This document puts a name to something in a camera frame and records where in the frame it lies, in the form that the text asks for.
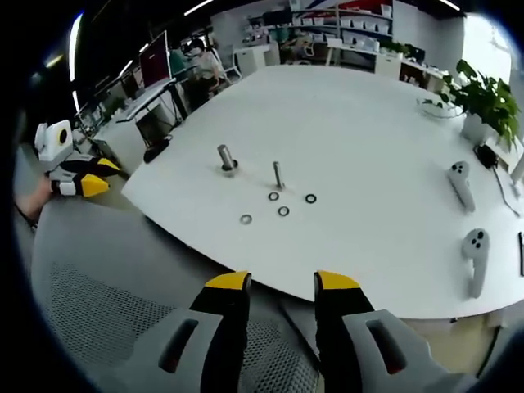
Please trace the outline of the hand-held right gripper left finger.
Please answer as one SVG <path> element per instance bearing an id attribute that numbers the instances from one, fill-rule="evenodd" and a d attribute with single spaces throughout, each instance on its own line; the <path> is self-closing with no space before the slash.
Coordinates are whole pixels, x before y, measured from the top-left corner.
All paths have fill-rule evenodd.
<path id="1" fill-rule="evenodd" d="M 237 392 L 247 343 L 251 274 L 206 282 L 138 340 L 140 392 Z"/>

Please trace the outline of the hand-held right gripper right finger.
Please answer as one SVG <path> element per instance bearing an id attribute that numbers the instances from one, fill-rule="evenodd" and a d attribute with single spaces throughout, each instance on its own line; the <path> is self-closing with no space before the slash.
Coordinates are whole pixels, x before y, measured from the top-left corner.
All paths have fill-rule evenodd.
<path id="1" fill-rule="evenodd" d="M 316 343 L 327 392 L 437 392 L 440 366 L 427 341 L 373 308 L 354 279 L 314 274 Z"/>

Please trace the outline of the person's left hand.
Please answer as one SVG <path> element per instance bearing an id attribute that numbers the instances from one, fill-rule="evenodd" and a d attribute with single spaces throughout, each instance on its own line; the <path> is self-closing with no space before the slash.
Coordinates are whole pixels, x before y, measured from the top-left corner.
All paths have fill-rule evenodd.
<path id="1" fill-rule="evenodd" d="M 42 176 L 34 191 L 28 195 L 15 197 L 18 211 L 30 224 L 36 224 L 43 207 L 52 199 L 52 182 L 47 176 Z"/>

